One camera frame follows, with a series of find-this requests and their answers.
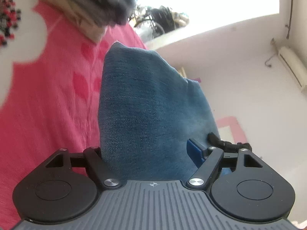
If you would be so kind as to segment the blue denim jeans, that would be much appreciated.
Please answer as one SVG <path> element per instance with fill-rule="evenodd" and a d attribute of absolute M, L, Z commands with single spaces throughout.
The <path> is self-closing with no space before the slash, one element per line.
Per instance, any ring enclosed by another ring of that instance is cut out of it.
<path fill-rule="evenodd" d="M 187 181 L 186 144 L 218 133 L 198 82 L 157 52 L 114 43 L 104 59 L 98 125 L 102 159 L 120 180 Z"/>

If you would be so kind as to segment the stack of folded clothes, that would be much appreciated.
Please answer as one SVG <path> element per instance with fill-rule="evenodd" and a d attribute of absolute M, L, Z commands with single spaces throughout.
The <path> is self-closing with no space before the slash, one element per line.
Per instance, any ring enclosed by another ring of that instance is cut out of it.
<path fill-rule="evenodd" d="M 98 44 L 107 27 L 125 25 L 135 0 L 43 0 L 61 10 L 93 43 Z"/>

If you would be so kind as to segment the cream bedside nightstand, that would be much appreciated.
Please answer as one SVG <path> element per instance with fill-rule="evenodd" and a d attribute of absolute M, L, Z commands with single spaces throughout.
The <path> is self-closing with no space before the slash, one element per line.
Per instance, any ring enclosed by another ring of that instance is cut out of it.
<path fill-rule="evenodd" d="M 183 67 L 180 67 L 177 71 L 183 78 L 187 78 L 185 69 Z"/>

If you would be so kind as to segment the pink floral bed blanket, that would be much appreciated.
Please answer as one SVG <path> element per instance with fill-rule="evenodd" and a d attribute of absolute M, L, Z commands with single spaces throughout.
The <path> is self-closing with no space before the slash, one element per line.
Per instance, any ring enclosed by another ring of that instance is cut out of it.
<path fill-rule="evenodd" d="M 119 41 L 144 44 L 128 24 L 109 27 L 98 44 L 41 0 L 14 0 L 21 21 L 1 48 L 1 228 L 19 215 L 15 186 L 59 148 L 99 145 L 97 122 L 106 52 Z"/>

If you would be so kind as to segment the white wall air conditioner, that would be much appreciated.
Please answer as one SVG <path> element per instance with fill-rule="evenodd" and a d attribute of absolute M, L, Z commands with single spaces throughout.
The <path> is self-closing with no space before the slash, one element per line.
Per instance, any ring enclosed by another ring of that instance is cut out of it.
<path fill-rule="evenodd" d="M 302 93 L 306 94 L 306 66 L 302 63 L 296 53 L 286 46 L 278 50 L 278 57 L 292 75 Z"/>

